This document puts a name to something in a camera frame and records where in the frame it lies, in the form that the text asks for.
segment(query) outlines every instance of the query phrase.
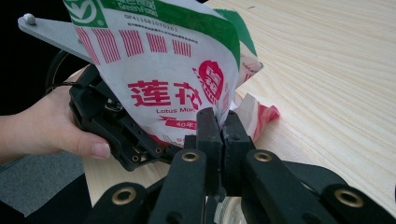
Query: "floor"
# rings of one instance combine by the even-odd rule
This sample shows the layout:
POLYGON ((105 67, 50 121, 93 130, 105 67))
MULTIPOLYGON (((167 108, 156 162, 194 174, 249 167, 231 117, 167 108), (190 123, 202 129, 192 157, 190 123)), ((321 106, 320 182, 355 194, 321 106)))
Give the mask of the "floor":
POLYGON ((0 201, 28 216, 83 172, 71 153, 25 157, 0 169, 0 201))

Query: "red striped pattern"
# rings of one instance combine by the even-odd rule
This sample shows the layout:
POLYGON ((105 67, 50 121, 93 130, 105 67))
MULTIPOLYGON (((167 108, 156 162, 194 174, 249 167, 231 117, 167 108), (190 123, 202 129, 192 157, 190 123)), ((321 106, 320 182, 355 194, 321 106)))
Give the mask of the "red striped pattern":
POLYGON ((80 28, 80 27, 76 27, 76 31, 77 31, 79 39, 81 40, 82 44, 85 47, 85 50, 87 50, 88 54, 90 55, 92 62, 94 64, 99 65, 100 64, 99 59, 96 56, 95 51, 93 50, 91 40, 88 37, 87 33, 84 31, 83 28, 80 28))
POLYGON ((174 47, 174 52, 175 54, 181 54, 187 57, 191 57, 191 45, 178 41, 178 40, 172 40, 173 47, 174 47))
POLYGON ((116 39, 111 31, 107 29, 92 29, 98 39, 100 49, 105 57, 106 63, 113 63, 120 60, 119 50, 117 48, 116 39))
POLYGON ((147 33, 149 49, 151 52, 166 53, 165 39, 161 35, 147 33))
POLYGON ((143 44, 137 31, 120 30, 128 57, 143 53, 143 44))

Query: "wooden table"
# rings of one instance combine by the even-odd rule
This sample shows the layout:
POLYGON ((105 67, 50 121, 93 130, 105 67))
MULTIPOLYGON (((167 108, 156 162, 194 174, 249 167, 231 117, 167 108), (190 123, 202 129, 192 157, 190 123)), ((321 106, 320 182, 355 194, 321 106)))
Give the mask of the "wooden table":
MULTIPOLYGON (((281 160, 326 167, 396 217, 396 3, 214 0, 245 20, 264 68, 237 91, 280 118, 255 143, 281 160)), ((84 161, 95 204, 123 182, 149 186, 154 163, 132 173, 113 159, 84 161)))

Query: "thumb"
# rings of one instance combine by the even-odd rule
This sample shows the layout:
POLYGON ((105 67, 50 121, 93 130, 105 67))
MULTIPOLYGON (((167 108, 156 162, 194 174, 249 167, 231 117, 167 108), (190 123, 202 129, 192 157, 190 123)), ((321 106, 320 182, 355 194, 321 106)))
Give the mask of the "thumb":
POLYGON ((60 147, 81 157, 93 157, 96 159, 108 159, 110 157, 110 146, 104 138, 83 132, 73 126, 65 130, 63 136, 64 145, 60 147))

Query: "food wrapper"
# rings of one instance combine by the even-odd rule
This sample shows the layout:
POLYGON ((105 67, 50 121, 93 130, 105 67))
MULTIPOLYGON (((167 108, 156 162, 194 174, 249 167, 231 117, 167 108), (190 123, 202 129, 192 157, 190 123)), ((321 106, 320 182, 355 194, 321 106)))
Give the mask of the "food wrapper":
POLYGON ((207 107, 220 127, 230 106, 239 111, 253 140, 279 115, 252 97, 236 97, 236 88, 262 69, 237 12, 194 0, 64 4, 103 81, 158 142, 183 147, 184 136, 196 134, 196 113, 207 107))

